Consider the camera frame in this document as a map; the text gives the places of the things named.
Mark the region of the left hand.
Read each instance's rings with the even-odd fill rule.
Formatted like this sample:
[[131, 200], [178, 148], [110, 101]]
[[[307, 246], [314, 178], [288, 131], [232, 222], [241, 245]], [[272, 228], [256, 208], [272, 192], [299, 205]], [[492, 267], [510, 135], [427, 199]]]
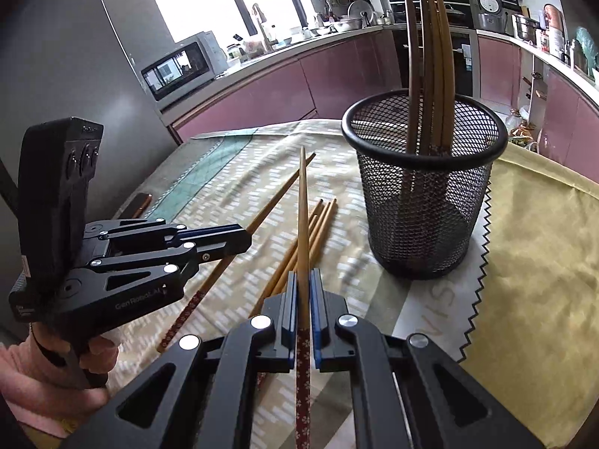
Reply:
[[71, 346], [54, 329], [41, 322], [33, 322], [30, 334], [40, 351], [50, 355], [51, 361], [63, 360], [68, 373], [75, 376], [80, 386], [85, 381], [89, 388], [106, 387], [107, 375], [115, 367], [119, 353], [111, 339], [96, 336], [81, 346]]

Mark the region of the pink left sleeve forearm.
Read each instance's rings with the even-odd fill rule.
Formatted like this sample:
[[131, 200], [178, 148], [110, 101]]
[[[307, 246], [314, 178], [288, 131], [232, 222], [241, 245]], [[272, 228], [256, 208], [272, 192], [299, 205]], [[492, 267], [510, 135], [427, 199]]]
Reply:
[[1, 394], [17, 422], [63, 440], [110, 400], [106, 388], [78, 388], [67, 367], [49, 360], [68, 354], [63, 339], [41, 342], [34, 336], [1, 346]]

